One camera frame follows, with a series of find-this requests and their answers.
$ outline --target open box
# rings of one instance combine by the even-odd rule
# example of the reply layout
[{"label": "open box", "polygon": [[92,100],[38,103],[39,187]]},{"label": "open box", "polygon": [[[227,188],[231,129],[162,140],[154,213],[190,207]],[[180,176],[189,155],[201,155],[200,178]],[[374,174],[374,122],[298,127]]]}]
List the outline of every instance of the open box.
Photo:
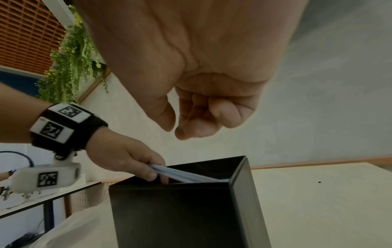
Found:
[{"label": "open box", "polygon": [[119,248],[271,248],[245,156],[171,168],[219,183],[131,177],[109,187]]}]

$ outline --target blue wall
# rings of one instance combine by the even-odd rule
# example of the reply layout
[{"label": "blue wall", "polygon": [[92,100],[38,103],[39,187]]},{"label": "blue wall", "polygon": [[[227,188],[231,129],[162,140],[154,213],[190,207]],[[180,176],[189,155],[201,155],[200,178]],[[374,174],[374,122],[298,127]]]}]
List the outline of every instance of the blue wall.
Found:
[{"label": "blue wall", "polygon": [[4,83],[14,89],[17,89],[30,96],[38,96],[38,87],[35,83],[38,81],[36,78],[29,78],[16,74],[0,71],[0,83]]}]

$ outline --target green plant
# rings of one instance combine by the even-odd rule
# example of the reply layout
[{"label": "green plant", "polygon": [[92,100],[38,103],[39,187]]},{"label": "green plant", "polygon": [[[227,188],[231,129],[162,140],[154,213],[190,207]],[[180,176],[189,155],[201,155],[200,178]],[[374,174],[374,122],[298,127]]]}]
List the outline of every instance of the green plant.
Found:
[{"label": "green plant", "polygon": [[75,16],[75,25],[66,27],[59,51],[53,51],[53,66],[45,72],[45,78],[37,82],[40,98],[52,103],[74,101],[80,80],[92,76],[103,77],[107,92],[105,69],[98,61],[98,51],[73,6],[69,9]]}]

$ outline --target wooden ceiling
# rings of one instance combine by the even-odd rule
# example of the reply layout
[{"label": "wooden ceiling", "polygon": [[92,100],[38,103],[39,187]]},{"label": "wooden ceiling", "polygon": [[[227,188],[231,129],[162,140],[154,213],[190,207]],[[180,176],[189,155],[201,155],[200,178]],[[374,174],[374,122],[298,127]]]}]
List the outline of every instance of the wooden ceiling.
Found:
[{"label": "wooden ceiling", "polygon": [[41,0],[0,0],[0,65],[44,74],[63,35]]}]

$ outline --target hand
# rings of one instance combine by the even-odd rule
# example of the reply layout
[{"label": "hand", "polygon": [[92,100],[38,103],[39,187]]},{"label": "hand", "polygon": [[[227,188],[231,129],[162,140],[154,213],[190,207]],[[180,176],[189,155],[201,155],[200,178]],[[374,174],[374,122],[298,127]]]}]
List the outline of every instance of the hand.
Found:
[{"label": "hand", "polygon": [[99,52],[147,116],[179,139],[254,113],[307,0],[76,1]]},{"label": "hand", "polygon": [[[166,166],[163,158],[141,141],[132,139],[107,127],[98,129],[90,138],[86,152],[96,165],[112,171],[128,172],[147,181],[157,178],[157,173],[147,164]],[[168,183],[167,177],[160,178]]]}]

